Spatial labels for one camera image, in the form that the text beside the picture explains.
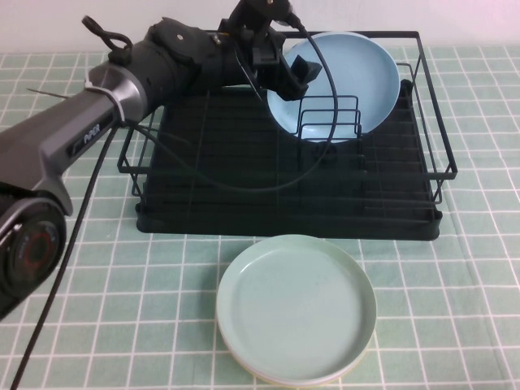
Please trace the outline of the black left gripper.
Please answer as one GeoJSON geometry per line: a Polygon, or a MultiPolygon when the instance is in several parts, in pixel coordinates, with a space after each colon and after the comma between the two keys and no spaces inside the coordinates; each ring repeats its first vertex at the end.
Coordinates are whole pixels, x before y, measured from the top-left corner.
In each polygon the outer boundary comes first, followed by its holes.
{"type": "Polygon", "coordinates": [[[241,57],[256,81],[284,101],[296,101],[306,93],[306,85],[322,71],[320,63],[298,55],[292,69],[281,59],[285,35],[271,27],[269,19],[239,21],[222,19],[220,33],[227,33],[238,44],[241,57]]]}

